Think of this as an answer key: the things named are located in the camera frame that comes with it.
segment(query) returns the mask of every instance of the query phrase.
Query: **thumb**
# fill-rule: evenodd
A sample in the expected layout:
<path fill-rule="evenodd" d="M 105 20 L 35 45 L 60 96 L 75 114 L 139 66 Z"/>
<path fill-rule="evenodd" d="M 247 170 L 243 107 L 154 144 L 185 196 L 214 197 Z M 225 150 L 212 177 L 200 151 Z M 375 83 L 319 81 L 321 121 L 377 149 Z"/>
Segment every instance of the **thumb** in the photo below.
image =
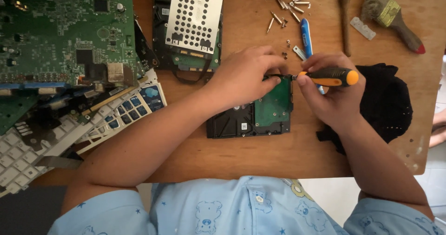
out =
<path fill-rule="evenodd" d="M 321 95 L 315 83 L 306 75 L 299 75 L 296 79 L 302 95 L 312 110 L 320 109 L 324 104 L 324 96 Z"/>
<path fill-rule="evenodd" d="M 262 82 L 263 87 L 263 93 L 264 95 L 270 92 L 274 87 L 276 87 L 278 84 L 280 84 L 281 79 L 280 77 L 270 77 Z"/>

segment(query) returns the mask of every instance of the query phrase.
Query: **paintbrush bristles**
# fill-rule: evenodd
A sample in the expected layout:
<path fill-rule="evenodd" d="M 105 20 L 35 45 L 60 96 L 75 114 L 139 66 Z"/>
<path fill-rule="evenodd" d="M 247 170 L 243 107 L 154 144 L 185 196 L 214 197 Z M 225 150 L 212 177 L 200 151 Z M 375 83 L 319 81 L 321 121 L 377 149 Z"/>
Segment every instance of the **paintbrush bristles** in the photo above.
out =
<path fill-rule="evenodd" d="M 365 0 L 361 11 L 361 21 L 367 19 L 376 20 L 384 10 L 388 1 L 389 0 Z"/>

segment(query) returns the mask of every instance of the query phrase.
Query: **left hand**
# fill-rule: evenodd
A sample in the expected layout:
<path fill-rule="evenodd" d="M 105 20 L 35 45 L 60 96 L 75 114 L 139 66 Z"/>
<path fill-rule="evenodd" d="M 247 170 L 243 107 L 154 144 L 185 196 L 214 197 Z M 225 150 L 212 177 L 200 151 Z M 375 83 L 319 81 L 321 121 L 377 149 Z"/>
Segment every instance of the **left hand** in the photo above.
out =
<path fill-rule="evenodd" d="M 255 101 L 274 89 L 280 78 L 263 81 L 263 76 L 274 68 L 282 75 L 288 74 L 286 61 L 276 55 L 272 46 L 248 48 L 228 56 L 203 90 L 223 102 L 225 111 Z"/>

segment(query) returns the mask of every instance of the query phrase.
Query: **paintbrush handle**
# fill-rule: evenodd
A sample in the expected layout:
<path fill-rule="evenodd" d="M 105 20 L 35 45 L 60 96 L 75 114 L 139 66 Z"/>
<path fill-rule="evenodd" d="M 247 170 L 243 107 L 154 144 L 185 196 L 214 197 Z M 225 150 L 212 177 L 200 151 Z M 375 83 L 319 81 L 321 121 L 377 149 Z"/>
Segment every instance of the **paintbrush handle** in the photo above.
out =
<path fill-rule="evenodd" d="M 389 26 L 390 28 L 398 32 L 400 38 L 404 41 L 406 46 L 413 52 L 418 54 L 424 54 L 426 51 L 420 38 L 413 33 L 407 25 L 404 23 L 401 10 L 393 19 L 393 22 Z"/>
<path fill-rule="evenodd" d="M 351 56 L 350 50 L 350 35 L 348 32 L 350 21 L 348 19 L 348 4 L 350 0 L 339 0 L 339 5 L 341 7 L 341 24 L 342 24 L 342 37 L 343 37 L 343 47 L 346 56 Z"/>

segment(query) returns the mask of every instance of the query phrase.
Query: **forearm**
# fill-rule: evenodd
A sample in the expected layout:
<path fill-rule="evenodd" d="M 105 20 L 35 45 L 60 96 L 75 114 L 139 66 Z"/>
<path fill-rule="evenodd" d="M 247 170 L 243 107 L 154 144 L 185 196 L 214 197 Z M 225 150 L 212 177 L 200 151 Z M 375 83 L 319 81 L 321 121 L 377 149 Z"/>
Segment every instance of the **forearm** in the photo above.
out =
<path fill-rule="evenodd" d="M 363 117 L 338 134 L 363 192 L 395 202 L 428 204 L 410 170 Z"/>
<path fill-rule="evenodd" d="M 199 90 L 106 141 L 85 160 L 78 177 L 94 185 L 137 186 L 198 126 L 223 110 L 221 103 Z"/>

